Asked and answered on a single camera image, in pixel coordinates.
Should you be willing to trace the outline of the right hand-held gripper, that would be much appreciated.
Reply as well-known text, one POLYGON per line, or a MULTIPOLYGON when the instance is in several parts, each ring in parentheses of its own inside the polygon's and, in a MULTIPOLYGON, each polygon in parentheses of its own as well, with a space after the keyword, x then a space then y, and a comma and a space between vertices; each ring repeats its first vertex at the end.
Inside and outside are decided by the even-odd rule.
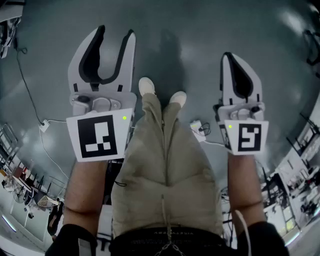
POLYGON ((213 109, 225 148, 235 156, 261 153, 269 122, 264 120, 262 82, 257 73, 238 55, 225 52, 220 61, 220 90, 223 105, 213 109))

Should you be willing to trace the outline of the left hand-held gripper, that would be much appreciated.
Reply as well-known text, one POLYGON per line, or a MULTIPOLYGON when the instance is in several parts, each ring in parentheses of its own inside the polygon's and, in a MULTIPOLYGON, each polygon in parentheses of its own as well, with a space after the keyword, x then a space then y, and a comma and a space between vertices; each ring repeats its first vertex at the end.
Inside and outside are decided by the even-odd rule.
POLYGON ((102 80, 98 70, 104 33, 104 25, 94 29, 80 43, 68 67, 69 88, 75 93, 70 96, 73 116, 66 124, 78 162, 122 159, 130 140, 137 102, 130 92, 136 35, 132 29, 128 31, 113 75, 102 80))

